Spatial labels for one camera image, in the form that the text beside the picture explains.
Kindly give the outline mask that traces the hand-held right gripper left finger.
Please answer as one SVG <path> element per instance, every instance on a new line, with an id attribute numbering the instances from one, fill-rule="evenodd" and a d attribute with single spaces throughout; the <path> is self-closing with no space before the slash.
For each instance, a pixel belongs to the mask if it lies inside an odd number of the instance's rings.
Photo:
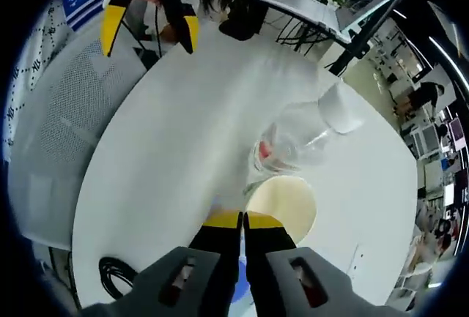
<path id="1" fill-rule="evenodd" d="M 242 212 L 209 217 L 188 247 L 138 273 L 126 295 L 87 316 L 227 316 L 238 278 Z"/>

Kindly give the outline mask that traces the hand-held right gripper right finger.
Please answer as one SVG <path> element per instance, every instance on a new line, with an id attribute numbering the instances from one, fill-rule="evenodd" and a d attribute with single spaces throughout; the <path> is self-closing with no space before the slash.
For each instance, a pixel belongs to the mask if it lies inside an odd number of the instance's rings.
<path id="1" fill-rule="evenodd" d="M 297 247 L 280 221 L 246 212 L 246 276 L 258 316 L 398 316 L 358 296 L 351 279 L 309 247 Z"/>

